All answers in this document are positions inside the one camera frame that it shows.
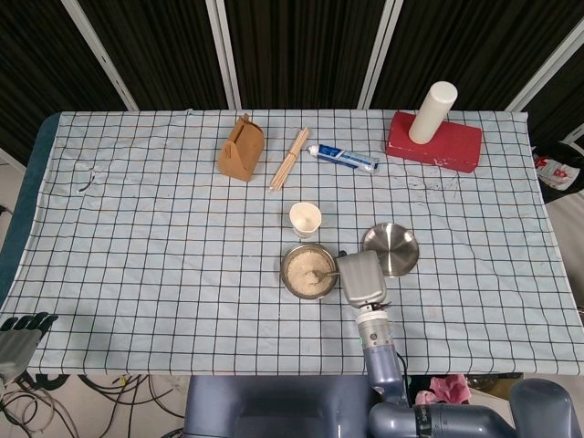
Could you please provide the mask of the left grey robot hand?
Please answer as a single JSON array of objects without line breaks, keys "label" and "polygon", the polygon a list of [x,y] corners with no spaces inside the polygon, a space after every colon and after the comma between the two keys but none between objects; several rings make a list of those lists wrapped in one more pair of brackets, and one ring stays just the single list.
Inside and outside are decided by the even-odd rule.
[{"label": "left grey robot hand", "polygon": [[1,386],[5,388],[28,366],[37,346],[49,332],[58,315],[40,312],[21,318],[11,317],[1,325]]}]

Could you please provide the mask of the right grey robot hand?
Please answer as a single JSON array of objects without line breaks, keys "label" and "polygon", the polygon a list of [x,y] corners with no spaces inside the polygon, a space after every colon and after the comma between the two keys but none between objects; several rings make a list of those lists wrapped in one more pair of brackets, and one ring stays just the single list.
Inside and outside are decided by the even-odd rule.
[{"label": "right grey robot hand", "polygon": [[374,251],[338,257],[337,266],[344,296],[352,307],[363,308],[384,302],[387,286]]}]

